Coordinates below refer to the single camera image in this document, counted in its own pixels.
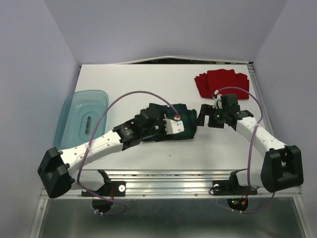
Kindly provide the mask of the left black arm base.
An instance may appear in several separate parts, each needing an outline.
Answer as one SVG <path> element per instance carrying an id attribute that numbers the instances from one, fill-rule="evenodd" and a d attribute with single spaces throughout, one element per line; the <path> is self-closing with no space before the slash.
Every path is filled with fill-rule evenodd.
<path id="1" fill-rule="evenodd" d="M 125 203 L 115 200 L 124 197 L 126 193 L 125 181 L 112 181 L 104 170 L 88 172 L 80 179 L 82 194 L 94 197 L 92 209 L 95 214 L 112 216 L 127 210 Z"/>

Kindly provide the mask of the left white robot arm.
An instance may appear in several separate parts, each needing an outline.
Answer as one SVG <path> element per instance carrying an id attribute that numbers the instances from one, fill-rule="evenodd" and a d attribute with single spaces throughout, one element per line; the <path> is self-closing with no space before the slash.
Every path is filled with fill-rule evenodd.
<path id="1" fill-rule="evenodd" d="M 146 108 L 91 143 L 65 150 L 48 149 L 38 167 L 38 175 L 49 198 L 70 191 L 75 183 L 74 175 L 80 174 L 84 165 L 139 145 L 143 139 L 166 135 L 172 131 L 170 122 L 162 119 L 156 109 Z"/>

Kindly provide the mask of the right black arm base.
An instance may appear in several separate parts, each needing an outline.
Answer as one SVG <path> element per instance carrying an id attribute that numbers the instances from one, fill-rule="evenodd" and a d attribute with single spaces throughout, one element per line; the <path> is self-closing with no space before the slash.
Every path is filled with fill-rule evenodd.
<path id="1" fill-rule="evenodd" d="M 245 171 L 236 170 L 230 173 L 228 179 L 213 180 L 212 187 L 209 189 L 209 194 L 214 196 L 231 196 L 227 199 L 227 204 L 232 211 L 243 213 L 249 205 L 249 195 L 257 195 L 256 190 L 252 190 L 248 186 L 240 185 L 237 178 L 237 173 Z"/>

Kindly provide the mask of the green plaid skirt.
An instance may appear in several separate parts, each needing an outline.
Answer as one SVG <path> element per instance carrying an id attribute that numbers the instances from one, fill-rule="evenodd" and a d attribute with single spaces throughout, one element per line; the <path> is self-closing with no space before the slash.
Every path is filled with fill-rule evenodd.
<path id="1" fill-rule="evenodd" d="M 197 131 L 197 111 L 195 109 L 187 109 L 186 104 L 173 104 L 172 105 L 179 113 L 184 125 L 184 132 L 171 135 L 157 135 L 143 139 L 143 142 L 160 142 L 160 141 L 178 141 L 193 139 Z M 169 105 L 159 105 L 149 103 L 149 107 L 156 108 L 163 118 L 173 119 L 175 111 Z"/>

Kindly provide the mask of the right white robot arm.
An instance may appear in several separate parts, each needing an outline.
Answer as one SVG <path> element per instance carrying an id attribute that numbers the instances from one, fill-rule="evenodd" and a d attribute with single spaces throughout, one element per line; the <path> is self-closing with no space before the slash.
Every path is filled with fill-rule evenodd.
<path id="1" fill-rule="evenodd" d="M 245 188 L 257 190 L 261 187 L 274 193 L 284 189 L 301 186 L 304 183 L 301 150 L 288 146 L 271 135 L 248 110 L 241 110 L 235 94 L 218 95 L 213 105 L 203 104 L 197 119 L 198 126 L 204 126 L 209 117 L 208 127 L 224 128 L 225 125 L 246 138 L 249 149 L 256 149 L 263 157 L 260 170 L 236 170 L 230 174 L 220 190 L 240 193 Z"/>

